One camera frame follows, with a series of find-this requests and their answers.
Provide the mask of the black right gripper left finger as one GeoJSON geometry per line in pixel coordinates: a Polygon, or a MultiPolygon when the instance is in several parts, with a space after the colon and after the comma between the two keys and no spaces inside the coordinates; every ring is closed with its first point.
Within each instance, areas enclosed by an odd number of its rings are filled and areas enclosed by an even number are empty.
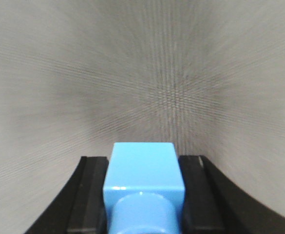
{"type": "Polygon", "coordinates": [[[73,174],[28,234],[105,234],[103,183],[108,168],[103,156],[80,158],[73,174]]]}

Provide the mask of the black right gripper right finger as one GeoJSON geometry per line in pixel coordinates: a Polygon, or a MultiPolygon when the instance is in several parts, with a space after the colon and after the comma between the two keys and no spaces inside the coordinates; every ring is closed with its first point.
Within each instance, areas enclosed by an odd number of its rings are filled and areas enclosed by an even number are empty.
{"type": "Polygon", "coordinates": [[[239,188],[205,156],[180,156],[184,234],[285,234],[285,217],[239,188]]]}

